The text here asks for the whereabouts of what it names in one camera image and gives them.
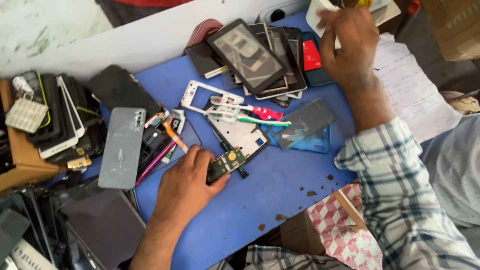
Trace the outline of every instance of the plaid shirt sleeve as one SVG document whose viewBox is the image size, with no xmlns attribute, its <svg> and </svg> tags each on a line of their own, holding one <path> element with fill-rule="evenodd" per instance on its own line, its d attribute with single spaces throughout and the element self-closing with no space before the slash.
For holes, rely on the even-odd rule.
<svg viewBox="0 0 480 270">
<path fill-rule="evenodd" d="M 420 153 L 396 118 L 348 139 L 335 165 L 358 174 L 365 223 L 384 253 L 384 269 L 480 269 L 440 207 Z"/>
</svg>

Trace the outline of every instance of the black phone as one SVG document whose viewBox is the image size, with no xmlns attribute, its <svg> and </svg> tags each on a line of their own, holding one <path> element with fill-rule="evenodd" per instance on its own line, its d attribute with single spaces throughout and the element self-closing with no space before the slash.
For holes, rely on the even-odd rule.
<svg viewBox="0 0 480 270">
<path fill-rule="evenodd" d="M 144 108 L 147 119 L 161 111 L 160 105 L 145 91 L 133 74 L 111 65 L 88 81 L 87 88 L 107 109 Z"/>
<path fill-rule="evenodd" d="M 311 86 L 321 86 L 334 82 L 322 67 L 318 40 L 314 32 L 303 32 L 303 68 L 307 82 Z"/>
</svg>

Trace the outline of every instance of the gold component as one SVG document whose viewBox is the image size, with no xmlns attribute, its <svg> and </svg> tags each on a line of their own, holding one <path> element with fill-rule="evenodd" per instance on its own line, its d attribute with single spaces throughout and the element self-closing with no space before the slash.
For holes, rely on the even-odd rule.
<svg viewBox="0 0 480 270">
<path fill-rule="evenodd" d="M 90 165 L 92 165 L 92 160 L 88 156 L 67 162 L 69 169 L 78 169 L 88 167 Z"/>
<path fill-rule="evenodd" d="M 77 154 L 78 154 L 79 156 L 81 156 L 81 155 L 85 154 L 85 151 L 83 150 L 83 148 L 80 148 L 80 147 L 79 147 L 79 148 L 77 148 Z"/>
<path fill-rule="evenodd" d="M 234 161 L 237 159 L 237 154 L 235 154 L 235 152 L 230 152 L 230 154 L 228 154 L 228 159 L 231 160 L 231 161 Z"/>
</svg>

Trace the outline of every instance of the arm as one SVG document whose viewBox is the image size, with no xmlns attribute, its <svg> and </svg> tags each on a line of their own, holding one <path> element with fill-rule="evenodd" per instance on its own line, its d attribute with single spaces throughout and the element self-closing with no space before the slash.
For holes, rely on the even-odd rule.
<svg viewBox="0 0 480 270">
<path fill-rule="evenodd" d="M 330 28 L 321 43 L 324 67 L 342 87 L 357 135 L 335 158 L 358 174 L 364 219 L 384 253 L 387 269 L 480 269 L 429 184 L 421 148 L 395 118 L 373 74 L 378 29 L 367 9 L 320 12 Z M 335 36 L 342 49 L 334 50 Z"/>
<path fill-rule="evenodd" d="M 206 184 L 212 152 L 192 146 L 166 171 L 158 188 L 156 206 L 131 263 L 132 270 L 170 269 L 172 255 L 187 224 L 227 185 L 226 174 Z"/>
</svg>

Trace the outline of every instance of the hand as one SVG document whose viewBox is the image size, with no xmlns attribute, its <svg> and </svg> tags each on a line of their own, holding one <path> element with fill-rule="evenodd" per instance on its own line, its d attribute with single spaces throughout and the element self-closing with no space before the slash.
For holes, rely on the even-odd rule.
<svg viewBox="0 0 480 270">
<path fill-rule="evenodd" d="M 368 90 L 377 83 L 373 63 L 379 31 L 367 8 L 342 9 L 337 12 L 318 10 L 325 27 L 320 44 L 322 66 L 345 92 Z M 341 49 L 335 50 L 338 36 Z"/>
<path fill-rule="evenodd" d="M 154 216 L 186 226 L 227 185 L 230 174 L 206 184 L 208 165 L 215 156 L 195 145 L 167 170 L 158 188 Z"/>
</svg>

